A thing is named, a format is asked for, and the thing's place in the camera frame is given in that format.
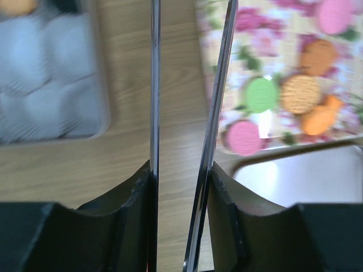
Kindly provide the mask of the metal serving tongs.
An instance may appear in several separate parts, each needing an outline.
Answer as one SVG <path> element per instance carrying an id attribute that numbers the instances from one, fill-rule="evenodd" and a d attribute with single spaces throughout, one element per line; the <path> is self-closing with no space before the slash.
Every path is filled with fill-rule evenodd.
<path id="1" fill-rule="evenodd" d="M 208 124 L 199 166 L 191 223 L 183 262 L 183 271 L 197 271 L 199 265 L 201 237 L 204 229 L 206 206 L 210 186 L 210 175 L 214 163 L 214 153 L 226 84 L 227 70 L 233 43 L 235 17 L 238 1 L 229 1 L 214 78 Z M 150 177 L 151 187 L 159 189 L 159 106 L 161 72 L 161 3 L 151 3 L 151 84 L 150 84 Z"/>

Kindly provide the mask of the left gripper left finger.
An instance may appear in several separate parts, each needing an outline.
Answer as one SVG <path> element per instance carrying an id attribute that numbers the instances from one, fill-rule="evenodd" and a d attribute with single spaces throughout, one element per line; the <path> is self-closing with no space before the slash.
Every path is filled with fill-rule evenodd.
<path id="1" fill-rule="evenodd" d="M 1 203 L 2 271 L 155 271 L 156 192 L 145 163 L 77 209 Z"/>

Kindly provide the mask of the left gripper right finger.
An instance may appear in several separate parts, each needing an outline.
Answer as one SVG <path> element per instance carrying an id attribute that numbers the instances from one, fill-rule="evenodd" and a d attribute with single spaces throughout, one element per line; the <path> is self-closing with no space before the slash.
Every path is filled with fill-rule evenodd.
<path id="1" fill-rule="evenodd" d="M 362 205 L 285 208 L 239 184 L 217 164 L 208 217 L 216 271 L 361 271 Z"/>

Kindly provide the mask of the orange cookie small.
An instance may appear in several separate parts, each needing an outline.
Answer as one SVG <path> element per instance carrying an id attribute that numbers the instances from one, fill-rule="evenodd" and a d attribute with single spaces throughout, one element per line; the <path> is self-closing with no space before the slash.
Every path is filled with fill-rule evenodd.
<path id="1" fill-rule="evenodd" d="M 1 0 L 1 11 L 8 16 L 28 15 L 36 8 L 36 0 Z"/>

